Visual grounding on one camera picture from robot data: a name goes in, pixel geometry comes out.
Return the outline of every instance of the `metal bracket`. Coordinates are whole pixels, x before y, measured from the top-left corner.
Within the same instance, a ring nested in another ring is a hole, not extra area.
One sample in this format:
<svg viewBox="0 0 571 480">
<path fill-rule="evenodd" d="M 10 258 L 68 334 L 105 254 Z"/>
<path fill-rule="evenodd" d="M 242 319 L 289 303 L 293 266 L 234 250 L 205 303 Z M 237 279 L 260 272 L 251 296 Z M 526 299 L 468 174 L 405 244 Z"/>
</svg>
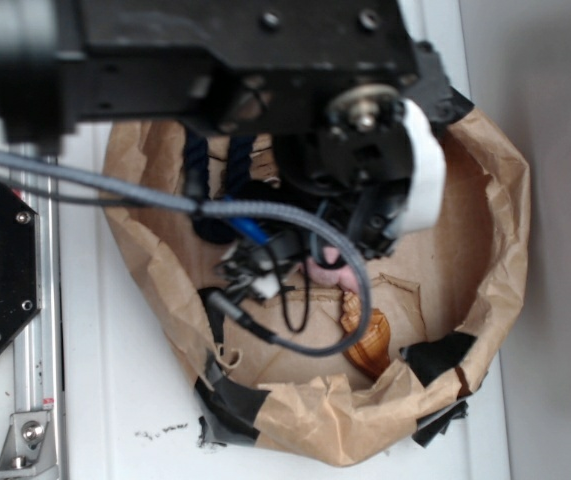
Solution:
<svg viewBox="0 0 571 480">
<path fill-rule="evenodd" d="M 50 412 L 15 413 L 0 456 L 0 479 L 57 479 L 56 442 Z"/>
</svg>

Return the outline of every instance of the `pink object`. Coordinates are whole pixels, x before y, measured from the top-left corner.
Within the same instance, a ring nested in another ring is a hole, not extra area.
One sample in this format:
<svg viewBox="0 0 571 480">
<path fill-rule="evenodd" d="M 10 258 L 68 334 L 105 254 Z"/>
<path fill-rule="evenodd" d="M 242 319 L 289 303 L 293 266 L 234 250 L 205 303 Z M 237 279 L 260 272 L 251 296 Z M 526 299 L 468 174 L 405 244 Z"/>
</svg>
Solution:
<svg viewBox="0 0 571 480">
<path fill-rule="evenodd" d="M 325 258 L 328 262 L 334 262 L 338 256 L 338 250 L 333 247 L 325 247 Z M 339 268 L 338 270 L 325 270 L 311 258 L 307 259 L 307 271 L 313 282 L 324 287 L 333 287 L 338 285 L 341 289 L 349 292 L 358 293 L 358 284 L 356 277 L 352 273 L 352 269 L 348 266 Z"/>
</svg>

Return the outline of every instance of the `gray wall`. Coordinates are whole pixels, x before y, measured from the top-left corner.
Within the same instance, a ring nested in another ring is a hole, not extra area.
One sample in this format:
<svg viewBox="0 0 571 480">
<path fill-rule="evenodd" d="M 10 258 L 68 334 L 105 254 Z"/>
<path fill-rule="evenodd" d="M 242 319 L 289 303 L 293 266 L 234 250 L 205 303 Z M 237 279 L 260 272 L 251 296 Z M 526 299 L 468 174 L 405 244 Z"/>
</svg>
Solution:
<svg viewBox="0 0 571 480">
<path fill-rule="evenodd" d="M 571 2 L 460 0 L 472 97 L 528 157 L 526 306 L 502 353 L 515 480 L 571 478 Z"/>
</svg>

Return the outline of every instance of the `black fabric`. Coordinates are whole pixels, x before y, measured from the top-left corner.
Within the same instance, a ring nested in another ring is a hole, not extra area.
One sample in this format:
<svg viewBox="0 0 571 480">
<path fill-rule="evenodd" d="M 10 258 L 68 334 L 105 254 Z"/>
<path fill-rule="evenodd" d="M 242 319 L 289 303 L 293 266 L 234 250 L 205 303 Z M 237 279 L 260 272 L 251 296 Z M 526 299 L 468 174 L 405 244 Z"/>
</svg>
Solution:
<svg viewBox="0 0 571 480">
<path fill-rule="evenodd" d="M 461 399 L 454 405 L 447 407 L 433 415 L 424 417 L 418 421 L 419 429 L 412 435 L 412 440 L 421 447 L 427 447 L 436 435 L 445 434 L 452 420 L 467 417 L 467 402 Z"/>
<path fill-rule="evenodd" d="M 466 333 L 450 333 L 433 343 L 423 342 L 401 348 L 400 352 L 424 387 L 447 370 L 456 367 L 476 342 Z"/>
<path fill-rule="evenodd" d="M 196 172 L 190 176 L 197 183 L 201 198 L 209 198 L 209 144 L 205 137 L 194 132 L 186 131 L 183 159 L 185 170 Z M 227 156 L 227 175 L 225 177 L 225 191 L 229 195 L 236 195 L 250 180 L 249 169 L 252 164 L 251 153 L 256 137 L 234 137 L 230 140 Z M 209 243 L 225 245 L 236 238 L 236 232 L 227 223 L 215 218 L 195 218 L 192 226 L 196 234 Z"/>
<path fill-rule="evenodd" d="M 233 382 L 223 373 L 213 356 L 208 359 L 205 376 L 214 390 L 210 390 L 201 378 L 197 380 L 195 389 L 209 427 L 207 440 L 254 445 L 260 434 L 254 428 L 254 421 L 269 392 Z"/>
<path fill-rule="evenodd" d="M 456 123 L 463 118 L 465 118 L 472 110 L 474 110 L 474 103 L 463 95 L 461 92 L 452 88 L 452 104 L 454 106 L 454 120 L 452 123 Z"/>
</svg>

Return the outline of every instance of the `gray cable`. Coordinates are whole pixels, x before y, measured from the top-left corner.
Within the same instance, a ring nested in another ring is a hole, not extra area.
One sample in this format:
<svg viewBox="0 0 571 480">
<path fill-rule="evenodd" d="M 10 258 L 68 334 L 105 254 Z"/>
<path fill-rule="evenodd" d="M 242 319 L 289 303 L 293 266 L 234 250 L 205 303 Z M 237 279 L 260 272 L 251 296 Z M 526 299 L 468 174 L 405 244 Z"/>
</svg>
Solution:
<svg viewBox="0 0 571 480">
<path fill-rule="evenodd" d="M 329 347 L 306 347 L 281 337 L 275 337 L 273 343 L 308 356 L 324 357 L 341 353 L 356 344 L 369 326 L 372 311 L 370 283 L 367 269 L 360 253 L 347 237 L 305 210 L 291 205 L 262 201 L 206 201 L 199 204 L 190 198 L 170 195 L 117 178 L 81 169 L 43 163 L 37 159 L 25 158 L 2 151 L 0 151 L 0 166 L 85 185 L 117 194 L 137 203 L 182 212 L 188 215 L 197 214 L 213 218 L 263 218 L 298 225 L 316 233 L 325 239 L 328 244 L 336 247 L 345 262 L 352 268 L 361 297 L 361 319 L 356 330 Z"/>
</svg>

